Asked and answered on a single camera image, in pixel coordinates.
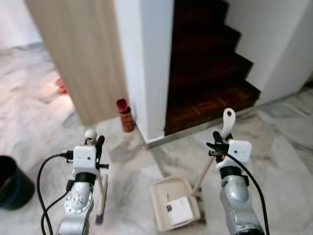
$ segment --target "dark wooden stairs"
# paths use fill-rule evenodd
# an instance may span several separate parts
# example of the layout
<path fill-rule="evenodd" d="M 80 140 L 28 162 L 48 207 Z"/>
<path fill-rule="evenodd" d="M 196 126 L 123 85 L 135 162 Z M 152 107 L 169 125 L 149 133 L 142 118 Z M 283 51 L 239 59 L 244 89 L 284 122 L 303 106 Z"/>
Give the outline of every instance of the dark wooden stairs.
<path fill-rule="evenodd" d="M 165 135 L 254 105 L 252 63 L 236 54 L 241 34 L 226 26 L 228 3 L 175 0 Z"/>

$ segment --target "wooden door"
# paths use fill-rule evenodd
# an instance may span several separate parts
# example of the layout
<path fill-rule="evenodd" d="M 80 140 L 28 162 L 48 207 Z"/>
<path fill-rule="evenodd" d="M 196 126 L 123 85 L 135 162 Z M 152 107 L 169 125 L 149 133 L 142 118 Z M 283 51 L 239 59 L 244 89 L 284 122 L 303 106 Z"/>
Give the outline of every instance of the wooden door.
<path fill-rule="evenodd" d="M 84 125 L 127 98 L 113 0 L 25 0 Z"/>

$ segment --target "black cable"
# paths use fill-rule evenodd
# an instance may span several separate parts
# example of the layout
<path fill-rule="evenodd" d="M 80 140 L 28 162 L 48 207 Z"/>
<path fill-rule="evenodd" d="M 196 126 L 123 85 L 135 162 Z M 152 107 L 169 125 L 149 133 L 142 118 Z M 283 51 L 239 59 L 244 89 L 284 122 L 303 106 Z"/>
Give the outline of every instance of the black cable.
<path fill-rule="evenodd" d="M 48 210 L 53 207 L 55 204 L 57 204 L 60 200 L 62 200 L 69 191 L 66 191 L 61 197 L 59 197 L 57 200 L 55 200 L 54 202 L 52 202 L 50 204 L 50 206 L 47 207 L 46 211 L 48 212 Z M 41 216 L 41 228 L 44 228 L 44 219 L 45 219 L 45 214 L 43 213 L 43 215 Z"/>
<path fill-rule="evenodd" d="M 256 182 L 255 178 L 253 177 L 253 175 L 250 173 L 250 171 L 240 162 L 238 161 L 235 157 L 231 156 L 230 154 L 224 152 L 223 150 L 220 150 L 219 148 L 217 148 L 215 145 L 211 144 L 211 143 L 206 143 L 210 148 L 213 148 L 215 151 L 220 152 L 221 154 L 224 154 L 226 156 L 228 156 L 231 160 L 233 160 L 235 163 L 237 163 L 246 173 L 247 175 L 250 177 L 250 179 L 252 180 L 252 182 L 254 183 L 256 189 L 258 190 L 258 193 L 260 195 L 260 199 L 261 199 L 261 204 L 262 204 L 262 210 L 263 210 L 263 217 L 264 217 L 264 226 L 265 226 L 265 231 L 266 231 L 266 235 L 269 235 L 269 228 L 268 228 L 268 214 L 266 211 L 266 206 L 265 206 L 265 199 L 263 196 L 263 193 L 261 191 L 260 186 L 258 185 L 258 183 Z"/>
<path fill-rule="evenodd" d="M 45 218 L 47 220 L 47 224 L 48 224 L 50 235 L 53 235 L 53 230 L 52 230 L 51 222 L 50 222 L 50 219 L 49 219 L 49 216 L 48 216 L 48 213 L 47 213 L 47 209 L 45 208 L 45 204 L 44 204 L 43 198 L 42 198 L 41 193 L 40 193 L 40 177 L 41 177 L 41 173 L 43 171 L 43 168 L 44 168 L 45 164 L 48 161 L 50 161 L 51 159 L 56 158 L 56 157 L 61 157 L 61 156 L 62 156 L 62 154 L 55 154 L 55 155 L 52 155 L 51 157 L 47 158 L 43 162 L 43 164 L 41 165 L 41 167 L 39 169 L 39 172 L 38 172 L 38 176 L 37 176 L 37 185 L 36 185 L 37 194 L 38 194 L 38 198 L 39 198 L 39 202 L 40 202 L 41 208 L 43 209 L 43 212 L 44 212 L 44 216 L 45 216 Z M 41 231 L 42 231 L 43 235 L 46 235 L 45 228 L 43 226 L 41 227 Z"/>

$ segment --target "brush handle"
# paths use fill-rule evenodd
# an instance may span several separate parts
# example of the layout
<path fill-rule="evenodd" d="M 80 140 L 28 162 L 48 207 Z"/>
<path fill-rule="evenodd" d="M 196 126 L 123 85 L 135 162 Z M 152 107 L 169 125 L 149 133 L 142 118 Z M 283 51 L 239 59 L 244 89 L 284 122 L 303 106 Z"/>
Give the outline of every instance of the brush handle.
<path fill-rule="evenodd" d="M 200 176 L 200 178 L 198 179 L 198 182 L 196 183 L 196 185 L 194 186 L 194 188 L 192 189 L 192 193 L 191 193 L 191 196 L 195 196 L 198 188 L 200 187 L 200 184 L 202 183 L 202 180 L 204 179 L 206 173 L 208 172 L 208 170 L 210 169 L 213 161 L 214 161 L 214 157 L 209 157 L 207 160 L 206 160 L 206 163 L 205 163 L 205 167 L 203 169 L 203 172 Z"/>
<path fill-rule="evenodd" d="M 102 178 L 102 187 L 103 187 L 103 192 L 99 194 L 97 215 L 102 215 L 104 212 L 104 205 L 106 203 L 106 195 L 107 195 L 107 187 L 108 187 L 108 175 L 107 174 L 104 174 Z"/>

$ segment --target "white handle grip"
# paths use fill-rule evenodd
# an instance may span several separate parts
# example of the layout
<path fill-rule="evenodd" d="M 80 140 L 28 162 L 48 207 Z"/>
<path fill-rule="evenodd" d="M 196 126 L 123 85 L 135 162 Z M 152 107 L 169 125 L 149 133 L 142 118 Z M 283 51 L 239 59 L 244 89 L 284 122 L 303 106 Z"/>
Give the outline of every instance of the white handle grip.
<path fill-rule="evenodd" d="M 102 192 L 100 191 L 99 193 L 97 215 L 103 214 L 104 206 L 106 203 L 107 188 L 108 188 L 108 174 L 104 174 L 102 178 L 103 191 Z"/>
<path fill-rule="evenodd" d="M 231 132 L 236 121 L 236 113 L 234 110 L 227 108 L 223 113 L 223 129 L 221 131 L 221 137 L 225 139 Z"/>

